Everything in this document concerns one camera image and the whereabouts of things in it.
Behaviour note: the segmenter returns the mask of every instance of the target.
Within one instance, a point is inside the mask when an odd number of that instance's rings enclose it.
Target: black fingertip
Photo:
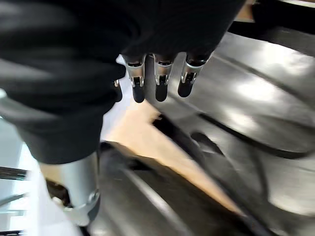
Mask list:
[[[190,82],[183,83],[182,81],[179,82],[178,85],[178,95],[181,97],[188,97],[192,90],[192,84]]]
[[[120,102],[123,98],[123,92],[122,92],[122,88],[120,87],[120,84],[115,86],[115,92],[117,94],[116,102]]]
[[[167,97],[167,85],[164,83],[160,83],[160,85],[156,85],[156,100],[162,102]]]
[[[132,88],[133,99],[137,103],[141,103],[144,100],[144,87],[141,87],[139,84],[136,84],[135,87]]]

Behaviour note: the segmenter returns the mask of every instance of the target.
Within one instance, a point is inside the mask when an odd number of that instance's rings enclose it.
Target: black sleeve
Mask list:
[[[125,75],[115,59],[139,30],[114,4],[98,2],[0,0],[0,116],[40,162],[95,151],[115,103],[112,83]]]
[[[212,52],[245,0],[0,0],[0,116],[32,155],[97,149],[127,56]]]

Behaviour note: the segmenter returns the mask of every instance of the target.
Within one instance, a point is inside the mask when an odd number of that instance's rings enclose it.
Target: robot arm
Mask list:
[[[116,57],[124,55],[141,102],[144,55],[153,53],[156,98],[163,101],[173,60],[187,52],[178,91],[188,96],[243,3],[0,1],[0,115],[17,127],[52,199],[77,225],[97,214],[102,117],[125,75]]]

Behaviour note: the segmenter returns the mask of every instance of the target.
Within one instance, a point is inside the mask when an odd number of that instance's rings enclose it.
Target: robotic finger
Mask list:
[[[178,94],[187,97],[191,93],[196,77],[208,62],[211,54],[196,55],[187,53],[184,61],[181,80],[178,85]]]
[[[144,100],[144,62],[146,55],[123,56],[132,85],[133,98],[137,103]]]
[[[196,77],[208,62],[212,53],[205,53],[197,55],[194,53],[187,53],[184,61],[182,74],[178,86],[178,94],[181,97],[190,95],[192,86]],[[128,57],[123,56],[126,62],[126,68],[129,73],[131,85],[133,89],[133,98],[136,102],[141,103],[144,100],[144,78],[145,78],[145,56]],[[159,55],[154,54],[154,72],[156,81],[156,100],[162,102],[167,97],[167,87],[171,76],[172,67],[176,54],[173,55]]]
[[[167,86],[176,55],[154,55],[154,72],[156,79],[156,99],[162,102],[167,97]]]

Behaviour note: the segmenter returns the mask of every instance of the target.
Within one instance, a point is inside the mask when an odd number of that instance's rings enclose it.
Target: wooden board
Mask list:
[[[159,115],[158,110],[147,101],[140,104],[132,101],[122,120],[106,139],[126,146],[137,155],[154,158],[185,177],[227,209],[241,213],[197,163],[152,125]]]

